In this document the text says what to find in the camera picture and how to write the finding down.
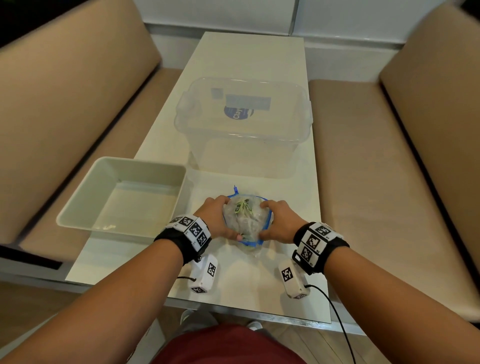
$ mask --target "hand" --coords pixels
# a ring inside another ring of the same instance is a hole
[[[242,236],[235,230],[227,228],[223,219],[223,205],[227,204],[230,199],[226,196],[219,196],[215,200],[211,197],[207,198],[202,206],[194,213],[195,216],[201,218],[208,226],[212,239],[219,236],[236,240],[240,242]]]
[[[268,207],[273,212],[272,226],[260,232],[262,240],[276,240],[281,243],[292,244],[296,232],[306,223],[298,216],[285,201],[268,200],[260,204],[261,208]]]

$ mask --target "beige cushion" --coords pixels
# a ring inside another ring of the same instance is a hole
[[[440,6],[381,80],[480,269],[480,23]]]
[[[379,85],[310,82],[322,220],[467,320],[480,296]]]
[[[55,222],[58,213],[98,158],[135,156],[180,74],[181,70],[161,69],[153,76],[74,179],[20,243],[25,251],[60,261],[75,261],[89,232],[58,226]]]
[[[160,61],[132,0],[90,0],[0,50],[0,243],[10,243]]]

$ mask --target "cable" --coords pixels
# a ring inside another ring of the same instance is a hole
[[[197,278],[192,278],[192,277],[177,277],[177,279],[189,279],[191,280],[192,282],[195,282],[197,280]]]
[[[333,310],[335,311],[335,315],[336,315],[336,317],[338,318],[338,322],[340,323],[340,326],[342,327],[343,334],[345,335],[345,339],[347,339],[348,348],[350,349],[350,354],[352,354],[353,364],[357,364],[357,362],[355,361],[355,356],[353,355],[352,346],[350,345],[350,341],[348,340],[347,333],[346,333],[346,331],[345,331],[345,329],[344,329],[344,327],[343,327],[342,320],[340,320],[340,316],[338,315],[338,312],[336,311],[335,306],[333,306],[332,301],[330,300],[330,298],[328,298],[328,296],[325,294],[325,292],[323,292],[323,291],[322,291],[320,288],[318,288],[317,286],[314,286],[313,284],[307,284],[307,285],[305,286],[305,288],[309,288],[309,287],[314,287],[314,288],[318,289],[321,293],[323,293],[323,295],[325,296],[325,298],[328,299],[328,302],[330,303],[330,305],[332,306]]]

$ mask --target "shoe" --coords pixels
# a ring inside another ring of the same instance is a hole
[[[180,325],[183,324],[183,322],[188,318],[188,316],[190,316],[194,312],[195,312],[194,310],[183,311],[182,314],[181,314],[181,317],[180,317]]]
[[[258,321],[252,321],[247,325],[247,327],[252,331],[257,331],[257,330],[260,330],[261,328],[264,328],[262,324]]]

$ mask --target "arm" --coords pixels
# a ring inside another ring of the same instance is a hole
[[[222,206],[208,198],[194,215],[212,238],[236,239]],[[157,240],[89,289],[12,351],[1,364],[124,363],[160,312],[183,265],[180,249]]]
[[[274,223],[264,240],[292,243],[307,222],[285,201],[266,201]],[[453,311],[347,247],[328,257],[325,277],[358,325],[392,363],[480,363],[480,331]]]

